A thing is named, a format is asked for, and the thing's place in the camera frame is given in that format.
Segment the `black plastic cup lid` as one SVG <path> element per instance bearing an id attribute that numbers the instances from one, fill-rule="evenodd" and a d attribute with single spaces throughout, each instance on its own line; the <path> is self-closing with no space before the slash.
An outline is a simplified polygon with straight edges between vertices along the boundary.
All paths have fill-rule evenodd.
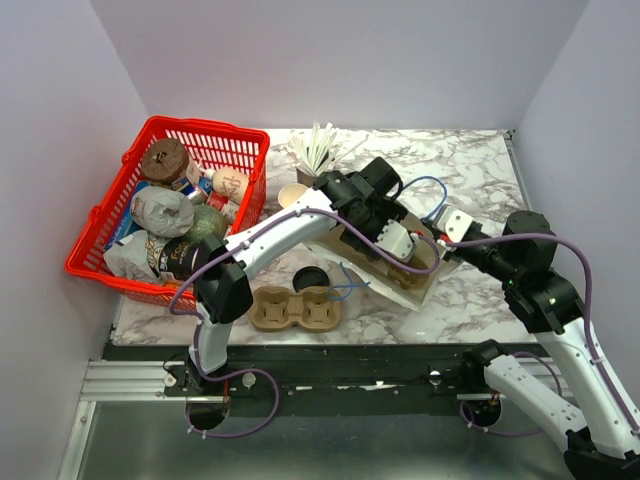
<path id="1" fill-rule="evenodd" d="M 305 266 L 293 276 L 292 285 L 296 292 L 309 287 L 328 287 L 330 279 L 325 270 L 317 266 Z"/>

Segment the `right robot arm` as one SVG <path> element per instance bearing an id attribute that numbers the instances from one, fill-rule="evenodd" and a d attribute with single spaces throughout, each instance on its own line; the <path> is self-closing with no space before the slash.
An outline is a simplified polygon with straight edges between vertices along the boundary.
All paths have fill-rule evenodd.
<path id="1" fill-rule="evenodd" d="M 462 384 L 510 399 L 554 441 L 574 478 L 638 478 L 639 409 L 595 334 L 585 255 L 575 253 L 585 276 L 580 294 L 552 267 L 558 246 L 575 250 L 575 245 L 557 237 L 539 213 L 511 213 L 499 237 L 487 235 L 479 222 L 451 205 L 425 225 L 446 248 L 446 259 L 461 260 L 501 283 L 509 310 L 545 349 L 575 400 L 565 400 L 525 371 L 517 356 L 494 340 L 465 352 Z"/>

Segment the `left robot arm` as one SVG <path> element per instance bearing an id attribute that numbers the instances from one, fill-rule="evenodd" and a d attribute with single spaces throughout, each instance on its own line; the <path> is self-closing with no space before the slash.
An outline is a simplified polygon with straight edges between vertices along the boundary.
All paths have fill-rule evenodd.
<path id="1" fill-rule="evenodd" d="M 199 322 L 188 384 L 201 395 L 220 387 L 232 324 L 253 303 L 251 280 L 298 244 L 341 225 L 339 239 L 354 251 L 371 259 L 408 262 L 415 246 L 401 223 L 407 211 L 389 195 L 399 183 L 399 175 L 382 158 L 360 171 L 329 171 L 269 219 L 224 241 L 203 241 L 193 281 Z"/>

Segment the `blue checkered paper bag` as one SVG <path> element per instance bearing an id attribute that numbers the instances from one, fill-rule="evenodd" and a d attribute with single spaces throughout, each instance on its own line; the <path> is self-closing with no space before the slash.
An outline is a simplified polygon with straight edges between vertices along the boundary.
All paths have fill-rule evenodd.
<path id="1" fill-rule="evenodd" d="M 332 171 L 319 177 L 310 190 L 325 194 L 331 209 L 349 222 L 361 224 L 373 219 L 398 221 L 410 232 L 415 242 L 416 249 L 413 257 L 419 257 L 428 269 L 440 259 L 442 248 L 432 251 L 427 243 L 412 236 L 421 231 L 423 226 L 415 215 L 409 213 L 402 204 L 388 195 L 398 182 L 399 177 L 395 173 L 343 174 Z M 403 266 L 404 262 L 398 261 L 384 250 L 381 251 L 381 259 L 367 259 L 363 254 L 357 253 L 342 242 L 343 230 L 344 225 L 338 223 L 328 232 L 306 241 L 304 245 L 318 257 L 342 263 L 366 282 L 369 288 L 405 308 L 415 311 L 421 309 L 432 295 L 432 290 L 437 283 L 461 266 L 459 263 L 441 262 L 433 272 L 428 274 L 429 281 L 424 289 L 406 291 L 387 278 L 388 265 L 394 264 L 411 273 L 415 273 L 416 269 Z"/>

